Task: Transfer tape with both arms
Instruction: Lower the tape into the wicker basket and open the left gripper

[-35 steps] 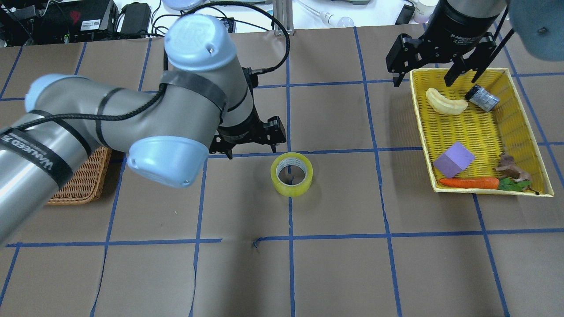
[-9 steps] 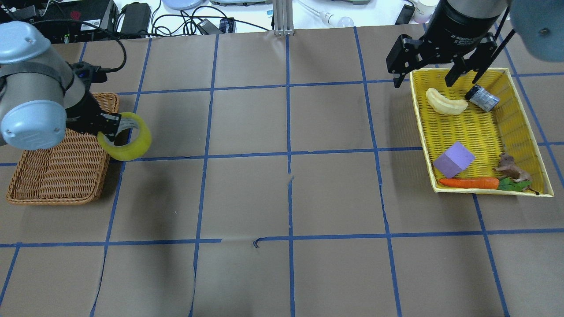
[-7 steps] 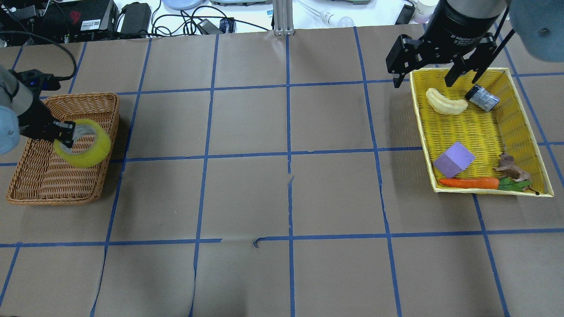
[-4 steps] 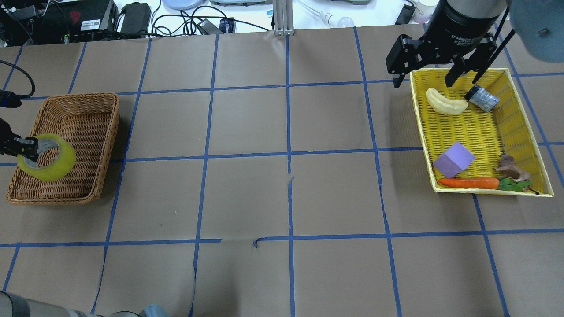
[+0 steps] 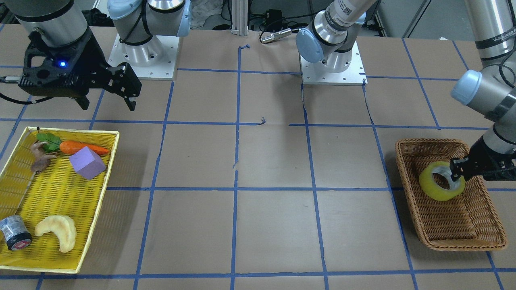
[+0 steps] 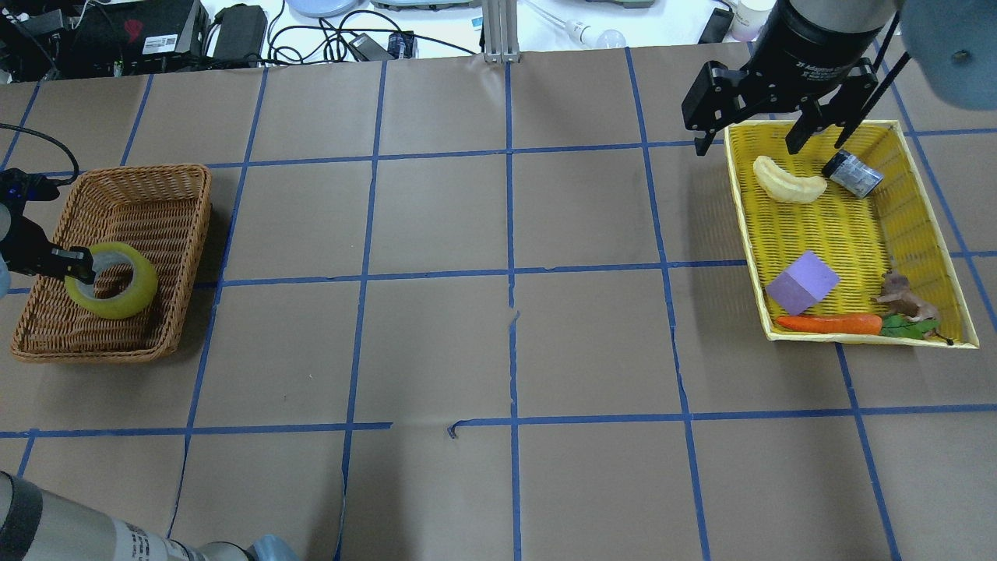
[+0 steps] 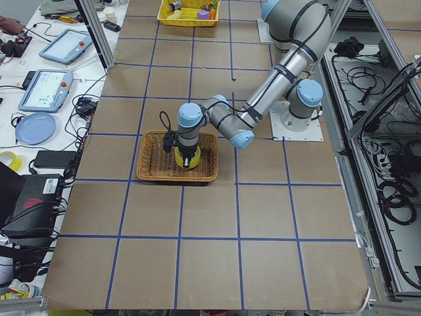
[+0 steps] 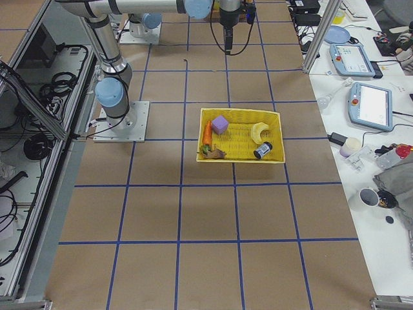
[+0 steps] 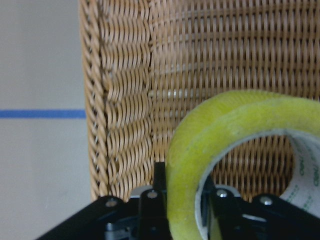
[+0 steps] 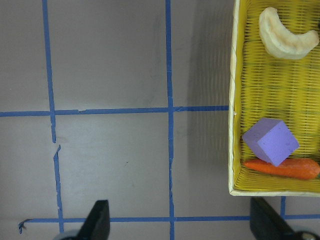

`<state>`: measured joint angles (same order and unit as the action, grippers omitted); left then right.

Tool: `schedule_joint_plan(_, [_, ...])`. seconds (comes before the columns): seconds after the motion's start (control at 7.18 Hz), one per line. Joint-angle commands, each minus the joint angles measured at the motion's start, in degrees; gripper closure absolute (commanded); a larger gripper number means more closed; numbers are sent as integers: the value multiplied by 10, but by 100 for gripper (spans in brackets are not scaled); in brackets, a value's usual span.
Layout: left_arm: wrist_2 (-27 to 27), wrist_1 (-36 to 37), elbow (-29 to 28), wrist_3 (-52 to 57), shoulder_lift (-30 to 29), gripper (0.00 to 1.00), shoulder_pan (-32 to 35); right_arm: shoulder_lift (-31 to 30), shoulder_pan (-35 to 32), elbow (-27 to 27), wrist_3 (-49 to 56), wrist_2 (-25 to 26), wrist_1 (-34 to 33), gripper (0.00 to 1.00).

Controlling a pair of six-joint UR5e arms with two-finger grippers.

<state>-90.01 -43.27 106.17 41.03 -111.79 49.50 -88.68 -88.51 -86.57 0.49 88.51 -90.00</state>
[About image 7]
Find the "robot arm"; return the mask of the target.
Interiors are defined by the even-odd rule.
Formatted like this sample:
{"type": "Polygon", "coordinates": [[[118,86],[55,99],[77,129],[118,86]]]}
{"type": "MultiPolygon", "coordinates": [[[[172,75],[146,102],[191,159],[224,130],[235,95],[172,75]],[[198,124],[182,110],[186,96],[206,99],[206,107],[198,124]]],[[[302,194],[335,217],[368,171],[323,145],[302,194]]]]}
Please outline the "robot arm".
{"type": "Polygon", "coordinates": [[[309,119],[319,106],[321,85],[298,77],[326,51],[331,32],[328,8],[318,1],[267,1],[261,18],[274,42],[289,45],[287,53],[242,108],[231,110],[223,95],[214,95],[202,104],[184,103],[179,108],[173,141],[179,167],[198,165],[199,131],[203,126],[213,125],[234,147],[245,149],[255,137],[254,127],[279,98],[289,101],[289,112],[296,119],[309,119]]]}

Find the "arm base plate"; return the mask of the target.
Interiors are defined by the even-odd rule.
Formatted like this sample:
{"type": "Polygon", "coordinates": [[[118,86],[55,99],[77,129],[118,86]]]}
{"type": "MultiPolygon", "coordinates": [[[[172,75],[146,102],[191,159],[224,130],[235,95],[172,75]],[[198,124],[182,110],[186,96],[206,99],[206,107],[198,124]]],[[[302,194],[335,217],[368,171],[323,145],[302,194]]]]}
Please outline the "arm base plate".
{"type": "Polygon", "coordinates": [[[261,44],[270,45],[273,43],[273,39],[270,36],[269,25],[261,18],[257,19],[257,26],[259,32],[259,41],[261,44]]]}
{"type": "Polygon", "coordinates": [[[295,118],[289,112],[288,101],[277,101],[270,109],[272,138],[276,141],[323,142],[316,109],[309,118],[295,118]]]}

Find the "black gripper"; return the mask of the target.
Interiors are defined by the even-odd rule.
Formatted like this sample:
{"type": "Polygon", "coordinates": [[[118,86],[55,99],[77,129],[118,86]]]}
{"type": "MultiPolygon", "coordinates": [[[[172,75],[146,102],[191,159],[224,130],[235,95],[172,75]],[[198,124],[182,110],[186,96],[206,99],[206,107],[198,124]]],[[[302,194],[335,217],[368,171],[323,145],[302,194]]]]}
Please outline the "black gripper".
{"type": "Polygon", "coordinates": [[[190,168],[191,160],[196,156],[197,145],[184,146],[179,145],[178,151],[183,161],[183,168],[190,168]]]}

